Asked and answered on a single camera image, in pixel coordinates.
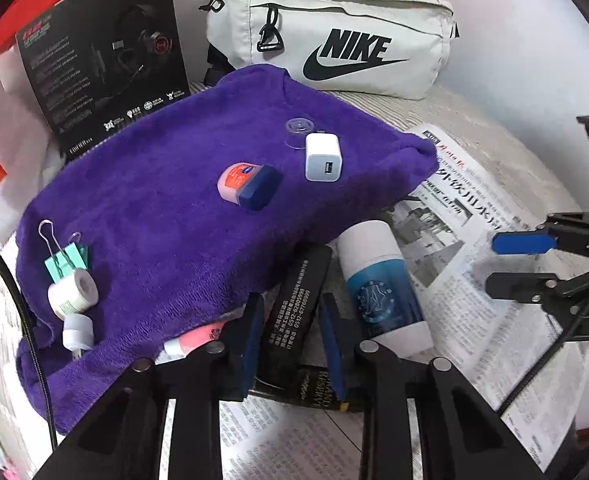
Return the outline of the black rectangular tube box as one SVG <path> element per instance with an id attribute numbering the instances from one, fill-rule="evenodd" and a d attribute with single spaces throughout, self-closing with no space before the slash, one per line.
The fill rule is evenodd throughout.
<path id="1" fill-rule="evenodd" d="M 262 333 L 258 374 L 262 384 L 288 390 L 297 370 L 332 259 L 327 245 L 301 243 L 294 247 L 288 273 Z"/>

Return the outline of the white blue lotion bottle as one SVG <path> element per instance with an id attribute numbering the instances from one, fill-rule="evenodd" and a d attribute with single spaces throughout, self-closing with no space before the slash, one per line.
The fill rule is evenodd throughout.
<path id="1" fill-rule="evenodd" d="M 433 338 L 390 226 L 360 222 L 337 238 L 337 258 L 357 318 L 368 339 L 409 358 Z"/>

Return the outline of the black gold Grand Reserve bottle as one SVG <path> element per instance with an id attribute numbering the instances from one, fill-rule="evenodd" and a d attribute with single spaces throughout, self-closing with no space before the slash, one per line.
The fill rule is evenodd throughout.
<path id="1" fill-rule="evenodd" d="M 325 367 L 304 365 L 297 371 L 293 384 L 287 389 L 279 389 L 255 379 L 250 390 L 252 396 L 302 406 L 341 413 L 361 413 L 363 403 L 358 399 L 340 400 L 331 386 L 328 370 Z"/>

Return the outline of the pink highlighter pen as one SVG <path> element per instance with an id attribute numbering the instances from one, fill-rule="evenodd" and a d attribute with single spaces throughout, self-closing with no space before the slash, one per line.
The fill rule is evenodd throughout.
<path id="1" fill-rule="evenodd" d="M 170 358 L 183 359 L 192 351 L 203 346 L 203 344 L 220 338 L 224 325 L 224 321 L 217 321 L 194 328 L 183 335 L 166 341 L 163 349 Z"/>

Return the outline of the pink blue vaseline jar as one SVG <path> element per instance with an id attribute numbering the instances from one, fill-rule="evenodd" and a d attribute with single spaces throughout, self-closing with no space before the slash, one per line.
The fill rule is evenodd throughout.
<path id="1" fill-rule="evenodd" d="M 270 203 L 283 178 L 273 166 L 236 162 L 218 178 L 217 191 L 226 202 L 258 211 Z"/>

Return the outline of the newspaper sheets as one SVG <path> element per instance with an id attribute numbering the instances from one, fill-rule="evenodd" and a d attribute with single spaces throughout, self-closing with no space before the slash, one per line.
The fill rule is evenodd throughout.
<path id="1" fill-rule="evenodd" d="M 527 200 L 567 202 L 537 158 L 512 136 L 465 134 L 432 124 L 413 129 L 437 148 L 439 170 L 397 204 L 387 221 L 406 260 L 434 340 L 484 399 L 503 402 L 552 343 L 558 325 L 540 308 L 487 296 L 494 272 L 552 272 L 564 278 L 589 269 L 584 258 L 555 250 L 501 256 L 491 238 L 534 221 Z M 32 409 L 14 357 L 20 322 L 0 280 L 0 449 L 6 465 L 29 479 L 50 452 L 44 419 Z M 358 415 L 295 408 L 259 398 L 225 403 L 223 472 L 228 479 L 353 479 L 360 458 Z"/>

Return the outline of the purple towel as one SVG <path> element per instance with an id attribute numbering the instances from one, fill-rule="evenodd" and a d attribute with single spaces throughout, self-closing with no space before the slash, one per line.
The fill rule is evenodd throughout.
<path id="1" fill-rule="evenodd" d="M 339 138 L 337 182 L 305 178 L 305 148 L 285 142 L 285 123 L 296 117 Z M 218 194 L 218 178 L 236 162 L 284 175 L 263 209 Z M 429 140 L 265 64 L 139 119 L 67 164 L 21 218 L 17 281 L 38 352 L 21 347 L 17 373 L 32 407 L 66 434 L 131 362 L 271 289 L 295 244 L 331 242 L 413 192 L 437 166 Z M 99 290 L 89 312 L 95 345 L 76 361 L 47 299 L 48 249 L 37 231 L 44 219 L 58 237 L 82 233 Z"/>

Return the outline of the white USB charger cube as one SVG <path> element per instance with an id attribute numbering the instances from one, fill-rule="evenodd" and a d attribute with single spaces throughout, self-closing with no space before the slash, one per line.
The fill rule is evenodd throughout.
<path id="1" fill-rule="evenodd" d="M 337 182 L 342 172 L 339 138 L 333 133 L 313 132 L 305 138 L 305 178 L 311 182 Z"/>

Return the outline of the white tape roll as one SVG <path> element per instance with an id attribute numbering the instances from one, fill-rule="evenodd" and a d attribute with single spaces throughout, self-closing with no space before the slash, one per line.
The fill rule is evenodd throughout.
<path id="1" fill-rule="evenodd" d="M 82 314 L 99 301 L 97 285 L 85 269 L 74 269 L 57 283 L 48 287 L 47 298 L 57 318 Z"/>

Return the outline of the clear plastic cap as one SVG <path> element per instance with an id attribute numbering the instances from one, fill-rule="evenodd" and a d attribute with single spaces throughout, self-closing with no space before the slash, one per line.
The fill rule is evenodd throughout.
<path id="1" fill-rule="evenodd" d="M 286 145 L 288 148 L 299 151 L 304 150 L 306 137 L 315 131 L 315 124 L 311 119 L 296 117 L 286 121 L 285 130 Z"/>

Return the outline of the teal binder clip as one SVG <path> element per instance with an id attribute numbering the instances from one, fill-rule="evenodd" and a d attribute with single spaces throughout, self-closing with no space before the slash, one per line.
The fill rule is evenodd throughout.
<path id="1" fill-rule="evenodd" d="M 81 232 L 73 232 L 69 237 L 68 244 L 62 246 L 56 237 L 52 220 L 42 220 L 37 231 L 49 252 L 49 257 L 45 260 L 44 265 L 54 284 L 66 278 L 75 269 L 89 270 L 89 247 L 82 244 Z"/>

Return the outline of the white Nike waist bag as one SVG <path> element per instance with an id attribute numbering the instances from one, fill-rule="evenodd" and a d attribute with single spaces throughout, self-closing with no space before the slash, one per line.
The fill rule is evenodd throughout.
<path id="1" fill-rule="evenodd" d="M 206 39 L 240 70 L 272 64 L 301 84 L 423 99 L 458 27 L 446 0 L 210 0 Z"/>

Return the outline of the black headset box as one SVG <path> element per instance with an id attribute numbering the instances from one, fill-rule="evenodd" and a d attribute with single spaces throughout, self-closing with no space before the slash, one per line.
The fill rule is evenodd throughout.
<path id="1" fill-rule="evenodd" d="M 173 0 L 61 0 L 16 40 L 67 160 L 189 94 Z"/>

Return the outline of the white Miniso shopping bag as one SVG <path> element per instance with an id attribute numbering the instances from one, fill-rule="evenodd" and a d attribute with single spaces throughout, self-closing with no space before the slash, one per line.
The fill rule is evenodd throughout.
<path id="1" fill-rule="evenodd" d="M 0 246 L 17 229 L 28 203 L 62 167 L 44 120 L 0 80 Z"/>

